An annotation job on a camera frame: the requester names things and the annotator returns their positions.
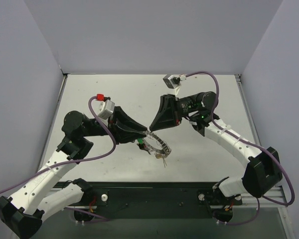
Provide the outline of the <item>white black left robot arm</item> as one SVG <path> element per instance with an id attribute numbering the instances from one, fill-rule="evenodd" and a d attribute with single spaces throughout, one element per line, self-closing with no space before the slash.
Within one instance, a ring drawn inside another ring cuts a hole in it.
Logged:
<path id="1" fill-rule="evenodd" d="M 47 193 L 87 156 L 93 143 L 89 136 L 112 135 L 115 144 L 129 143 L 146 136 L 147 128 L 130 118 L 121 107 L 102 126 L 78 111 L 69 112 L 61 130 L 64 138 L 38 174 L 9 197 L 0 197 L 0 219 L 19 238 L 31 238 L 42 223 L 72 204 L 89 204 L 100 198 L 87 181 L 79 178 L 50 196 Z"/>

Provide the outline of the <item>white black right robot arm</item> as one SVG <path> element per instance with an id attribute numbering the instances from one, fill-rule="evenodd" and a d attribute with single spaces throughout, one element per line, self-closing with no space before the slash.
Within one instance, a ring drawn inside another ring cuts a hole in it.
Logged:
<path id="1" fill-rule="evenodd" d="M 216 114 L 212 114 L 217 104 L 214 92 L 201 92 L 196 95 L 178 98 L 166 94 L 160 97 L 158 112 L 151 123 L 150 131 L 176 127 L 182 119 L 188 119 L 193 129 L 232 154 L 245 168 L 242 176 L 226 177 L 213 187 L 215 193 L 224 198 L 242 193 L 260 198 L 283 178 L 278 167 L 278 153 L 268 148 L 268 154 L 246 143 L 229 125 Z"/>

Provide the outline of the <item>steel key organiser ring disc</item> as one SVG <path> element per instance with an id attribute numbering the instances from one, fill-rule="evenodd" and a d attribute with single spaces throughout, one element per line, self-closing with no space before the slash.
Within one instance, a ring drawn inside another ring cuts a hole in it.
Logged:
<path id="1" fill-rule="evenodd" d="M 168 144 L 162 140 L 157 134 L 151 131 L 146 132 L 146 137 L 142 138 L 143 144 L 138 144 L 141 150 L 148 152 L 149 154 L 156 155 L 162 154 L 167 158 L 171 154 L 171 148 Z"/>

